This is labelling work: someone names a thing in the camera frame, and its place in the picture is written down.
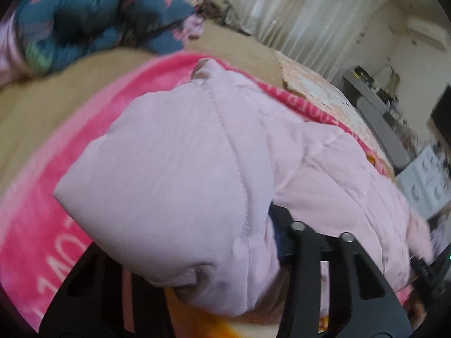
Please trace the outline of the light pink quilted jacket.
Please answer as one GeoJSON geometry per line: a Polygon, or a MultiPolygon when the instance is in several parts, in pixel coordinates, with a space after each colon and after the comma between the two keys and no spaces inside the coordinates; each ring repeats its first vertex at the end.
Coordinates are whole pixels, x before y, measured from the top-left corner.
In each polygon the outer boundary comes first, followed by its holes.
{"type": "Polygon", "coordinates": [[[349,232],[395,291],[430,229],[342,128],[308,121],[202,59],[191,80],[136,98],[60,179],[54,197],[115,261],[225,317],[280,320],[288,274],[272,204],[317,233],[349,232]]]}

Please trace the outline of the white chest of drawers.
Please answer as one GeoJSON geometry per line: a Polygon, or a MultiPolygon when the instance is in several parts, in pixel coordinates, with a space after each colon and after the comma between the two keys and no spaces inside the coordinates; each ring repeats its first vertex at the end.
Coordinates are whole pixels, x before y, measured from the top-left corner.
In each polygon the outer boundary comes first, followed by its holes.
{"type": "Polygon", "coordinates": [[[434,145],[426,145],[396,176],[410,206],[425,220],[450,208],[450,175],[434,145]]]}

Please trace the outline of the grey curved side cabinet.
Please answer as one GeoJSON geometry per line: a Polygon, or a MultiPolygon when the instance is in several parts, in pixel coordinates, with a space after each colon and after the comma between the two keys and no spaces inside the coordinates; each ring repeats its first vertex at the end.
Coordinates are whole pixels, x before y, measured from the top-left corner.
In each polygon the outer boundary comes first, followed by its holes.
{"type": "Polygon", "coordinates": [[[411,162],[411,156],[396,135],[388,120],[388,109],[383,101],[355,74],[346,70],[342,77],[342,92],[357,109],[376,138],[383,154],[397,175],[411,162]]]}

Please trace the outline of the clutter on side cabinet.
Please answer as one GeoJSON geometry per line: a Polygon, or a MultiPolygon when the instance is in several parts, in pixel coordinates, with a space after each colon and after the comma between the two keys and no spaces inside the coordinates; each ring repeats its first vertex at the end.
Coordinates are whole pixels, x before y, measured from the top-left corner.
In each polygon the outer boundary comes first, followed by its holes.
{"type": "Polygon", "coordinates": [[[401,139],[401,143],[411,158],[417,155],[417,133],[411,128],[404,117],[396,96],[400,76],[389,64],[375,74],[369,75],[361,66],[353,69],[355,74],[383,101],[387,107],[389,123],[393,125],[394,131],[401,139]]]}

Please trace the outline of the tan bed cover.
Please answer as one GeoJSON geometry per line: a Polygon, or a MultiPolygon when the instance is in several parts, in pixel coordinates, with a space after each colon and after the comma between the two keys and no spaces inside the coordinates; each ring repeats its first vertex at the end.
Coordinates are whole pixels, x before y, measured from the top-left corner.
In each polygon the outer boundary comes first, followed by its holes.
{"type": "MultiPolygon", "coordinates": [[[[208,21],[188,51],[210,54],[278,88],[282,73],[274,51],[254,39],[208,21]]],[[[5,191],[33,152],[101,88],[154,55],[118,48],[81,59],[55,75],[1,89],[1,190],[5,191]]]]}

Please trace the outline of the peach white patterned blanket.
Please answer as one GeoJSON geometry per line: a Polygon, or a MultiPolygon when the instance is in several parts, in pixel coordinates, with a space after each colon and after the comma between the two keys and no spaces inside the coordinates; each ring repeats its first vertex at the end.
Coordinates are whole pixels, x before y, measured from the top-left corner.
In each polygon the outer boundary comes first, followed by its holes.
{"type": "Polygon", "coordinates": [[[280,64],[286,89],[312,102],[346,125],[378,156],[389,176],[394,177],[394,169],[376,137],[346,96],[319,73],[288,58],[282,52],[275,50],[275,57],[280,64]]]}

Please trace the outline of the white air conditioner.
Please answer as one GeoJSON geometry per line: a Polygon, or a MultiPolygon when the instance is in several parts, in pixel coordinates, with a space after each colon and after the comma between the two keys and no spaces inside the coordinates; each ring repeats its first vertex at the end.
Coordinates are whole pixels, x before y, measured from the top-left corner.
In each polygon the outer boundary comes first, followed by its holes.
{"type": "Polygon", "coordinates": [[[441,25],[418,17],[409,17],[406,28],[412,37],[420,39],[443,52],[448,50],[450,34],[441,25]]]}

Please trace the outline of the dark blue floral quilted jacket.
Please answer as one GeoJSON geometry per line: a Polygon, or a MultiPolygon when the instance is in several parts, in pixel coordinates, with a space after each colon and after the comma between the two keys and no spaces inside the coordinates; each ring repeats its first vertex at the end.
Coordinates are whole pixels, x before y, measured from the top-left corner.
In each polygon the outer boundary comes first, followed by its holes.
{"type": "Polygon", "coordinates": [[[1,19],[1,85],[117,46],[165,55],[203,33],[184,0],[13,0],[1,19]]]}

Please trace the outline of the white striped curtain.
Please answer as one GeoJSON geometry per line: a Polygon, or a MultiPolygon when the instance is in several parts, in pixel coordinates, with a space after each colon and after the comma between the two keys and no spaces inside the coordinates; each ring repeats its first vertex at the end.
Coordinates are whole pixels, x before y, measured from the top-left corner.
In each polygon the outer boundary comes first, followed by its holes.
{"type": "Polygon", "coordinates": [[[389,0],[225,0],[228,25],[330,81],[389,0]]]}

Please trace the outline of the black wall television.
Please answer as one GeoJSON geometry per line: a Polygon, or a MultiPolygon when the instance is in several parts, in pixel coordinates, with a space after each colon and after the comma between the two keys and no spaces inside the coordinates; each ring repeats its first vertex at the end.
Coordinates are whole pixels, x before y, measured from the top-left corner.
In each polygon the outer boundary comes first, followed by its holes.
{"type": "Polygon", "coordinates": [[[431,113],[439,134],[450,145],[451,141],[451,86],[448,84],[431,113]]]}

